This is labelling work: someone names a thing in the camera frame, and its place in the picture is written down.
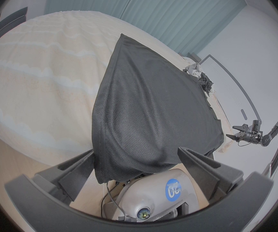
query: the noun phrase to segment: wire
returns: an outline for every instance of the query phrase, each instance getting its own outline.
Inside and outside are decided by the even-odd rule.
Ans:
[[[243,147],[243,146],[246,146],[246,145],[250,145],[250,144],[251,144],[251,143],[248,143],[248,144],[246,144],[246,145],[239,145],[239,143],[240,143],[240,142],[238,142],[238,146],[239,146],[239,147]]]
[[[110,197],[110,199],[111,199],[111,201],[116,205],[116,207],[124,214],[124,221],[126,221],[126,214],[125,214],[125,212],[123,211],[123,209],[121,208],[121,207],[119,207],[118,206],[118,204],[115,202],[115,200],[112,198],[112,196],[111,196],[111,193],[110,193],[110,190],[109,190],[109,186],[108,186],[108,182],[107,182],[107,190],[108,190],[108,195],[109,195],[109,197]]]
[[[110,190],[110,192],[112,192],[112,190],[114,189],[114,188],[116,188],[117,186],[118,186],[118,184],[119,184],[119,182],[117,182],[116,184],[115,184],[115,186],[114,187],[112,187],[112,189]],[[100,214],[101,214],[101,217],[103,218],[103,216],[102,216],[102,204],[103,204],[103,201],[105,200],[105,198],[106,198],[106,196],[108,195],[108,193],[103,197],[103,199],[101,200],[101,205],[100,205]]]

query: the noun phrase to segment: bed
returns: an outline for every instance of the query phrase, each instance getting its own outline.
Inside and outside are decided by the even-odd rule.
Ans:
[[[92,148],[93,105],[121,33],[180,70],[194,63],[135,26],[94,11],[40,16],[0,38],[0,204],[25,231],[31,228],[3,185],[22,173],[32,177]],[[222,122],[224,143],[217,151],[225,152],[232,143],[225,135],[233,132],[216,97],[217,91],[208,96],[208,102]],[[186,171],[182,164],[175,168]],[[201,208],[207,206],[198,186],[195,189]],[[105,186],[92,173],[71,206],[99,216],[104,194]]]

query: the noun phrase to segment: round blue logo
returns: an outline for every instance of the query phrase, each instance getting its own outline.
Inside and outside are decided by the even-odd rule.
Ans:
[[[176,201],[181,195],[181,184],[176,179],[168,180],[166,184],[166,197],[169,201]]]

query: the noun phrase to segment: teal curtain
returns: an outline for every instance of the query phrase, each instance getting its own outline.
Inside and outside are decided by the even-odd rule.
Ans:
[[[45,13],[100,11],[186,56],[200,52],[245,6],[244,0],[47,0]]]

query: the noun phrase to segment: blue sticker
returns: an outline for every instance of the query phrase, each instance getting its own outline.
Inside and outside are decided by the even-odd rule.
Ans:
[[[168,180],[166,184],[166,197],[169,201],[176,201],[181,195],[182,187],[178,180]]]

